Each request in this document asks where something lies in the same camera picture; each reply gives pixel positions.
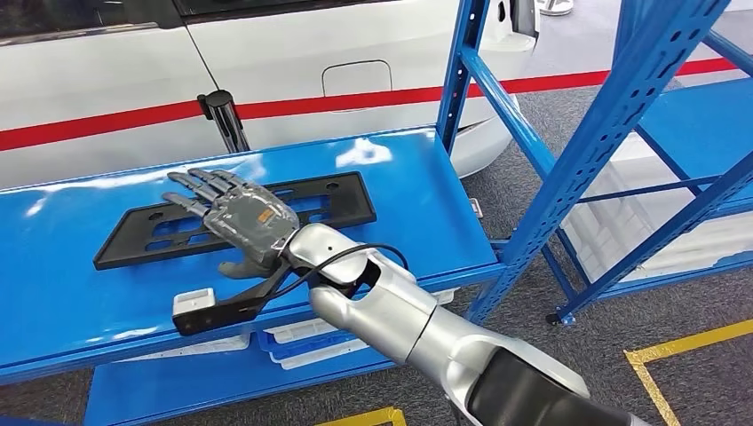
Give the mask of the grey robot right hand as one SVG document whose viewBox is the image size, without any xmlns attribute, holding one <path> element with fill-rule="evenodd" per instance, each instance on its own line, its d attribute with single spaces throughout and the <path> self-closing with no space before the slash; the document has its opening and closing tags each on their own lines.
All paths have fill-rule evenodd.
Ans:
<svg viewBox="0 0 753 426">
<path fill-rule="evenodd" d="M 167 192 L 162 197 L 198 216 L 212 233 L 238 248 L 239 263 L 223 262 L 221 274 L 230 279 L 270 277 L 278 257 L 299 228 L 297 213 L 264 186 L 226 170 L 172 171 L 167 177 L 196 197 Z"/>
</svg>

